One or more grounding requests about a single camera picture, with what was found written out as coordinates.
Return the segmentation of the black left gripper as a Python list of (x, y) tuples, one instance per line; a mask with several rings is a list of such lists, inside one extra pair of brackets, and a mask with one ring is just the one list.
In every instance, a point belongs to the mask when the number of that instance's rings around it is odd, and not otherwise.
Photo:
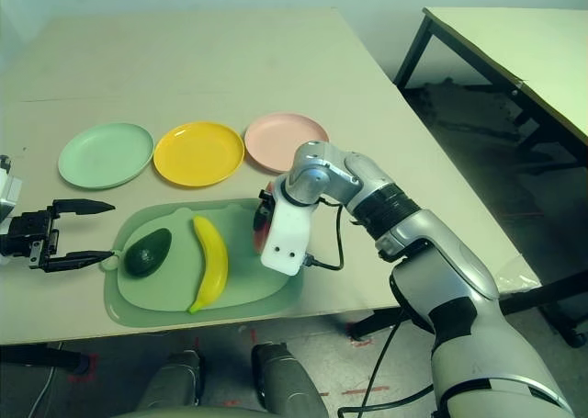
[(62, 213), (92, 215), (114, 210), (106, 202), (86, 198), (55, 199), (51, 209), (24, 212), (11, 220), (8, 228), (8, 255), (26, 257), (31, 269), (59, 272), (80, 269), (111, 257), (111, 251), (82, 251), (51, 258), (57, 253), (59, 231), (54, 221)]

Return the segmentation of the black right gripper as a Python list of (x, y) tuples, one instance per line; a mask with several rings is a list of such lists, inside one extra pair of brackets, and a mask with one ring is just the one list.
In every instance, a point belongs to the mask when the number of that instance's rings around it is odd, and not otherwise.
[(268, 186), (262, 189), (258, 197), (260, 198), (260, 203), (256, 210), (256, 217), (261, 220), (271, 220), (276, 205), (273, 188)]

